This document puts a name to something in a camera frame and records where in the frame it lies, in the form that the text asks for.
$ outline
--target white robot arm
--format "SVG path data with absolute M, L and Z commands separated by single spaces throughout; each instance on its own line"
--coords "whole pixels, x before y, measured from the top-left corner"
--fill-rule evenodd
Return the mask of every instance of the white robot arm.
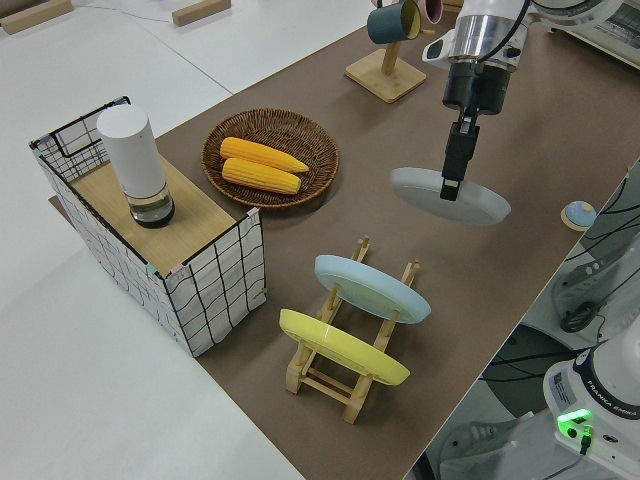
M 423 60 L 449 69 L 443 103 L 459 111 L 451 126 L 440 198 L 457 199 L 473 156 L 479 115 L 500 113 L 529 26 L 580 30 L 604 22 L 623 0 L 465 0 L 455 28 L 427 45 Z
M 555 438 L 616 475 L 640 479 L 640 317 L 546 373 Z

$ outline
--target brown tabletop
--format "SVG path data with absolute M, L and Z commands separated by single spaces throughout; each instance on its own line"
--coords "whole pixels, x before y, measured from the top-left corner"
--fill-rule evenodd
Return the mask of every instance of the brown tabletop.
M 247 207 L 217 192 L 200 167 L 203 142 L 219 122 L 253 108 L 289 109 L 324 126 L 340 148 L 323 203 L 263 212 L 268 301 L 198 358 L 309 479 L 402 478 L 578 240 L 560 210 L 578 199 L 600 208 L 640 150 L 638 72 L 534 26 L 503 112 L 478 122 L 467 171 L 467 179 L 507 198 L 511 215 L 493 227 L 469 227 L 408 206 L 391 192 L 389 172 L 441 169 L 457 118 L 441 104 L 447 73 L 420 62 L 431 40 L 421 35 L 402 45 L 400 58 L 427 80 L 394 104 L 343 75 L 377 48 L 363 29 L 158 139 L 160 152 L 236 218 Z M 363 234 L 372 242 L 367 263 L 390 275 L 420 259 L 413 287 L 433 312 L 396 327 L 387 352 L 411 375 L 398 387 L 374 384 L 349 425 L 342 404 L 305 385 L 297 396 L 285 390 L 296 345 L 279 329 L 278 314 L 314 315 L 326 296 L 315 257 L 349 256 Z M 369 341 L 378 328 L 349 306 L 335 325 Z

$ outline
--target woven basket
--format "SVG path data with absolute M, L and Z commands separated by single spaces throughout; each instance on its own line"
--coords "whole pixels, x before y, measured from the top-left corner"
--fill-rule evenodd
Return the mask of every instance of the woven basket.
M 226 137 L 238 137 L 277 148 L 309 167 L 298 173 L 300 191 L 284 195 L 227 182 L 222 178 L 224 160 L 220 145 Z M 319 197 L 338 171 L 338 147 L 327 131 L 313 120 L 288 110 L 261 108 L 227 118 L 207 137 L 202 148 L 202 167 L 207 178 L 224 195 L 260 208 L 278 209 L 302 205 Z

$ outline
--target corn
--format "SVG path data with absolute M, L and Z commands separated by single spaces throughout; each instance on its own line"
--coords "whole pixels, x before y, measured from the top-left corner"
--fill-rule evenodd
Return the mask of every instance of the corn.
M 295 195 L 300 190 L 300 179 L 295 175 L 244 158 L 228 158 L 222 166 L 222 178 L 275 193 Z
M 225 138 L 220 145 L 220 156 L 222 158 L 244 158 L 285 172 L 309 171 L 309 167 L 288 153 L 242 138 Z

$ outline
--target grid pattern box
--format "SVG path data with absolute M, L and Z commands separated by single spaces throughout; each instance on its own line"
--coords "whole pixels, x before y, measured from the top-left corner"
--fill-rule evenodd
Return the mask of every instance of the grid pattern box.
M 262 221 L 253 209 L 162 275 L 73 187 L 109 161 L 96 128 L 114 100 L 31 142 L 69 220 L 102 268 L 192 356 L 222 341 L 266 301 Z

